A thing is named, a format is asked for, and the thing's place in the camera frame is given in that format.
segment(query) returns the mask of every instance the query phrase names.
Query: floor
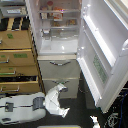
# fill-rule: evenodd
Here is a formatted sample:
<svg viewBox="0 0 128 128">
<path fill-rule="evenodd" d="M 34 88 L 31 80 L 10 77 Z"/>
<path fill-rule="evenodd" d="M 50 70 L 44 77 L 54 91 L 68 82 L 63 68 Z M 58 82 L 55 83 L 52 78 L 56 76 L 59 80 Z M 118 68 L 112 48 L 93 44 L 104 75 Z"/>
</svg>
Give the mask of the floor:
<svg viewBox="0 0 128 128">
<path fill-rule="evenodd" d="M 46 125 L 79 125 L 82 128 L 93 128 L 93 121 L 90 116 L 97 116 L 99 124 L 101 128 L 103 128 L 106 120 L 101 111 L 95 109 L 93 106 L 92 97 L 86 99 L 85 93 L 88 92 L 88 90 L 87 87 L 85 87 L 86 85 L 83 86 L 84 84 L 86 84 L 86 82 L 83 79 L 80 80 L 77 99 L 60 100 L 61 107 L 70 107 L 65 118 L 53 116 L 47 112 L 46 116 L 38 121 L 10 126 L 0 126 L 0 128 L 37 128 L 38 126 Z"/>
</svg>

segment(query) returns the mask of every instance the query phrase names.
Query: white refrigerator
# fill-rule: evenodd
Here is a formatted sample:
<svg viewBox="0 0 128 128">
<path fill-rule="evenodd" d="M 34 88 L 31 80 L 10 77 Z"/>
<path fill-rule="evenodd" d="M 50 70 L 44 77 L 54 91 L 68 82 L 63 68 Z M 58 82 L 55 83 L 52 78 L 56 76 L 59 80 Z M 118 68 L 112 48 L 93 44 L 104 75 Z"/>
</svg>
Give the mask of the white refrigerator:
<svg viewBox="0 0 128 128">
<path fill-rule="evenodd" d="M 95 106 L 107 112 L 128 81 L 127 17 L 111 0 L 25 1 L 38 56 L 75 55 Z"/>
</svg>

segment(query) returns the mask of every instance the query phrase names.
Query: refrigerator shelf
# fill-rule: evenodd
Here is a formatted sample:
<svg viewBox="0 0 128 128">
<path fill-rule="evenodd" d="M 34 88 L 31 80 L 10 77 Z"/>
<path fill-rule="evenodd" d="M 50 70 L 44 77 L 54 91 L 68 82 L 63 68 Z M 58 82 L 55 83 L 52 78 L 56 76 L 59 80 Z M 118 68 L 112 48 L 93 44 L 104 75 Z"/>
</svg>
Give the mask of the refrigerator shelf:
<svg viewBox="0 0 128 128">
<path fill-rule="evenodd" d="M 70 20 L 70 19 L 75 19 L 75 20 L 77 20 L 77 17 L 63 17 L 62 18 L 62 21 L 63 20 Z M 42 20 L 54 20 L 54 17 L 53 16 L 50 16 L 50 17 L 48 17 L 47 19 L 42 19 Z"/>
<path fill-rule="evenodd" d="M 46 10 L 42 11 L 39 10 L 38 13 L 75 13 L 75 12 L 80 12 L 79 9 L 65 9 L 65 10 Z"/>
</svg>

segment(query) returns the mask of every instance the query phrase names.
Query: cabinet drawer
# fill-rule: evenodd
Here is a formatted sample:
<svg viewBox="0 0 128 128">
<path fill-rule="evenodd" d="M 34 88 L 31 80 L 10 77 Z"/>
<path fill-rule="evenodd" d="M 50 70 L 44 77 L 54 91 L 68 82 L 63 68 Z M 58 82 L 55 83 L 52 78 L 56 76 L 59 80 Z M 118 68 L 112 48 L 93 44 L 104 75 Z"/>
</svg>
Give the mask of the cabinet drawer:
<svg viewBox="0 0 128 128">
<path fill-rule="evenodd" d="M 34 65 L 34 58 L 31 49 L 0 51 L 0 66 L 26 65 Z"/>
<path fill-rule="evenodd" d="M 80 67 L 76 60 L 39 60 L 42 78 L 79 78 Z"/>
<path fill-rule="evenodd" d="M 0 77 L 37 76 L 36 65 L 24 67 L 0 67 Z"/>
<path fill-rule="evenodd" d="M 0 49 L 24 49 L 31 48 L 29 34 L 24 31 L 0 32 Z"/>
<path fill-rule="evenodd" d="M 39 92 L 38 79 L 27 82 L 1 82 L 0 93 L 35 93 Z"/>
<path fill-rule="evenodd" d="M 79 79 L 63 79 L 63 80 L 43 80 L 44 88 L 47 92 L 55 87 L 58 82 L 64 83 L 66 87 L 68 87 L 67 92 L 61 92 L 60 98 L 77 98 L 77 92 L 78 92 L 78 85 L 79 85 Z"/>
</svg>

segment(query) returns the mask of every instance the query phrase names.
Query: refrigerator door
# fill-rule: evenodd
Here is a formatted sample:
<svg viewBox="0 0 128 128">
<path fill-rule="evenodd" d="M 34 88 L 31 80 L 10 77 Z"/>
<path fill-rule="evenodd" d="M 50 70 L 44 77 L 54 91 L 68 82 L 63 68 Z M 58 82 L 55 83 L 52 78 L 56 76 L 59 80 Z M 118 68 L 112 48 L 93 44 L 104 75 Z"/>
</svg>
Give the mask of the refrigerator door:
<svg viewBox="0 0 128 128">
<path fill-rule="evenodd" d="M 103 112 L 128 80 L 127 33 L 105 1 L 82 1 L 77 61 L 96 107 Z"/>
</svg>

